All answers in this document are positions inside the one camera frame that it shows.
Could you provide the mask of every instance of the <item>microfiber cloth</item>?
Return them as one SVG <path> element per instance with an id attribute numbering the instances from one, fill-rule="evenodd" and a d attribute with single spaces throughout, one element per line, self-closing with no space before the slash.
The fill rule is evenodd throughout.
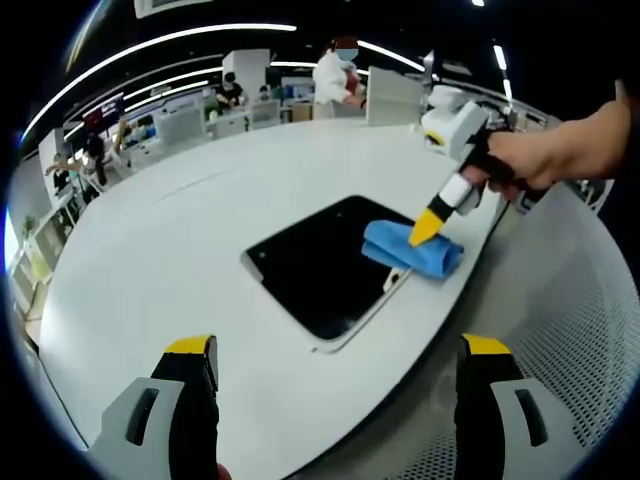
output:
<path id="1" fill-rule="evenodd" d="M 392 268 L 414 270 L 444 280 L 458 265 L 464 248 L 447 237 L 436 235 L 419 247 L 409 245 L 411 227 L 387 220 L 376 220 L 364 231 L 362 254 Z"/>

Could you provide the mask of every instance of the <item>ceiling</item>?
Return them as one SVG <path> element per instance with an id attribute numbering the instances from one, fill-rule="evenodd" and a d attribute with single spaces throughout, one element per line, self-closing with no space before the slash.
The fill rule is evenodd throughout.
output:
<path id="1" fill-rule="evenodd" d="M 502 91 L 493 44 L 503 47 L 507 75 L 515 98 L 563 119 L 587 115 L 613 95 L 616 58 L 622 55 L 618 28 L 625 16 L 595 0 L 395 0 L 374 6 L 370 0 L 325 0 L 321 4 L 283 0 L 256 5 L 228 0 L 176 8 L 138 20 L 133 0 L 42 2 L 38 14 L 21 5 L 29 25 L 21 46 L 9 53 L 15 82 L 8 103 L 15 137 L 62 87 L 105 58 L 168 33 L 206 25 L 237 22 L 297 26 L 295 32 L 228 31 L 164 42 L 126 56 L 87 78 L 56 102 L 29 133 L 22 153 L 69 114 L 91 99 L 141 74 L 189 59 L 226 55 L 239 48 L 269 48 L 278 60 L 315 62 L 333 36 L 351 34 L 410 60 L 435 48 L 447 61 L 464 64 L 472 77 L 463 79 Z M 93 14 L 81 49 L 78 32 Z M 615 22 L 612 18 L 618 15 Z M 361 49 L 356 63 L 391 68 L 411 67 Z M 221 58 L 189 63 L 141 79 L 125 93 L 181 73 L 219 66 Z"/>

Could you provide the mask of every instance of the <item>office desk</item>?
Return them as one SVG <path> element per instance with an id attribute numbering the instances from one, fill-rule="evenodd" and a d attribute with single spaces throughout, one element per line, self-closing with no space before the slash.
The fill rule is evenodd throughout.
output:
<path id="1" fill-rule="evenodd" d="M 488 236 L 486 192 L 444 233 L 444 283 L 411 275 L 334 354 L 313 353 L 240 263 L 248 247 L 360 194 L 416 218 L 456 164 L 406 126 L 361 119 L 252 131 L 167 158 L 92 202 L 58 262 L 40 354 L 89 442 L 104 408 L 174 340 L 218 337 L 218 459 L 234 480 L 283 478 L 331 448 L 400 382 L 445 321 Z"/>

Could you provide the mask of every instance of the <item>oval table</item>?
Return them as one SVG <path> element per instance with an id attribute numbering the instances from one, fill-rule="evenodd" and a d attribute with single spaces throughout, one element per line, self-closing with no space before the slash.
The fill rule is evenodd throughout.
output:
<path id="1" fill-rule="evenodd" d="M 82 216 L 58 261 L 40 354 L 89 444 L 100 415 L 164 348 L 218 337 L 218 461 L 234 480 L 280 479 L 362 422 L 446 320 L 493 224 L 499 197 L 454 215 L 465 247 L 445 282 L 416 274 L 333 354 L 248 273 L 242 252 L 349 195 L 417 218 L 456 168 L 408 126 L 296 123 L 214 141 L 116 185 Z"/>

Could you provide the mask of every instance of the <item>face mask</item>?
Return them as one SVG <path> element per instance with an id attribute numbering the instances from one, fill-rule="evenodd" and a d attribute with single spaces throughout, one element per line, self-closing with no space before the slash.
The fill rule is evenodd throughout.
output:
<path id="1" fill-rule="evenodd" d="M 339 49 L 339 50 L 336 50 L 336 53 L 338 54 L 338 57 L 340 58 L 340 60 L 345 62 L 350 62 L 351 60 L 353 60 L 358 56 L 358 49 L 357 48 Z"/>

